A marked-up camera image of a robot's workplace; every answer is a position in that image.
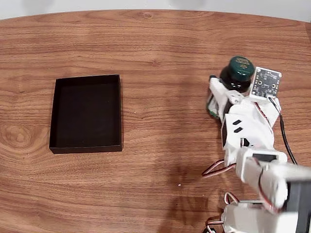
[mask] white wall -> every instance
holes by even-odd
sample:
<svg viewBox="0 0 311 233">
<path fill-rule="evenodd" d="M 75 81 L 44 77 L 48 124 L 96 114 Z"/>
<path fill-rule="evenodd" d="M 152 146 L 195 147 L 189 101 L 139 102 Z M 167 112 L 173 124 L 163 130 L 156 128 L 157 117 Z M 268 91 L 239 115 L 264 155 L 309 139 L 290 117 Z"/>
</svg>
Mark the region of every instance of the white wall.
<svg viewBox="0 0 311 233">
<path fill-rule="evenodd" d="M 311 0 L 1 0 L 0 19 L 64 11 L 183 9 L 311 21 Z"/>
</svg>

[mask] wood knot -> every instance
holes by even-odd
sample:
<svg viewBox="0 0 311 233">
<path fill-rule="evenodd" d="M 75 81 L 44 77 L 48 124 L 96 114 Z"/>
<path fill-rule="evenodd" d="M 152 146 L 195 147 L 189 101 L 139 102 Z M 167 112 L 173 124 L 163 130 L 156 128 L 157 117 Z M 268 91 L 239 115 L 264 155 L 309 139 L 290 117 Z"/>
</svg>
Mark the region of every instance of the wood knot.
<svg viewBox="0 0 311 233">
<path fill-rule="evenodd" d="M 31 132 L 23 126 L 7 126 L 2 138 L 13 148 L 23 148 L 31 142 Z"/>
<path fill-rule="evenodd" d="M 152 65 L 153 67 L 159 67 L 159 66 L 160 66 L 160 63 L 157 62 L 156 60 L 153 60 L 153 61 L 151 62 L 151 65 Z"/>
<path fill-rule="evenodd" d="M 152 14 L 150 12 L 144 12 L 142 15 L 144 18 L 152 18 Z"/>
</svg>

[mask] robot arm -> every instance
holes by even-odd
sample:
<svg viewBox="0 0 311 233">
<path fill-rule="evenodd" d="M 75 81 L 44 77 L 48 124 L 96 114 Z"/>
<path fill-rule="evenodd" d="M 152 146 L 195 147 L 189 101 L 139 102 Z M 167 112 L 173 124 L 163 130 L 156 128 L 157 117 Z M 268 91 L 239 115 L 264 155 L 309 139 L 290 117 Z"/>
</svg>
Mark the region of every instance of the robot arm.
<svg viewBox="0 0 311 233">
<path fill-rule="evenodd" d="M 262 70 L 281 77 L 279 72 L 260 67 L 256 73 Z M 311 233 L 311 169 L 288 164 L 287 155 L 274 149 L 272 127 L 280 105 L 276 92 L 261 96 L 256 73 L 248 96 L 228 90 L 216 76 L 210 77 L 207 106 L 222 122 L 225 167 L 234 165 L 236 175 L 260 197 L 256 203 L 229 203 L 221 223 L 225 233 Z"/>
</svg>

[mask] wood grain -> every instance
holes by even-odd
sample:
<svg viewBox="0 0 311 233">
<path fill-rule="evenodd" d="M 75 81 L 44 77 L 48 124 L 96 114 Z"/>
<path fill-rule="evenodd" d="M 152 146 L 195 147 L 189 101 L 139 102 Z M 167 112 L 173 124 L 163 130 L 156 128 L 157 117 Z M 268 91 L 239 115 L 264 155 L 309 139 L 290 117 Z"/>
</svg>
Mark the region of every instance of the wood grain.
<svg viewBox="0 0 311 233">
<path fill-rule="evenodd" d="M 223 158 L 219 125 L 205 111 L 208 77 L 238 54 L 283 73 L 287 137 L 311 166 L 308 23 L 142 10 L 0 21 L 0 232 L 200 233 L 225 191 L 255 198 L 233 171 L 200 178 Z M 123 152 L 53 155 L 55 79 L 116 73 Z"/>
</svg>

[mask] black box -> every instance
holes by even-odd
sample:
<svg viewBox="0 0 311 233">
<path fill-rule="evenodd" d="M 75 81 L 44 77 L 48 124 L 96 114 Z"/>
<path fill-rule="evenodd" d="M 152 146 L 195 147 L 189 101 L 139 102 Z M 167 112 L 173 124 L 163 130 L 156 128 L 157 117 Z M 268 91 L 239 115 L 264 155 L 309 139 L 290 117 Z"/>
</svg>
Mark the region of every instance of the black box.
<svg viewBox="0 0 311 233">
<path fill-rule="evenodd" d="M 119 75 L 57 79 L 52 108 L 53 153 L 122 151 Z"/>
</svg>

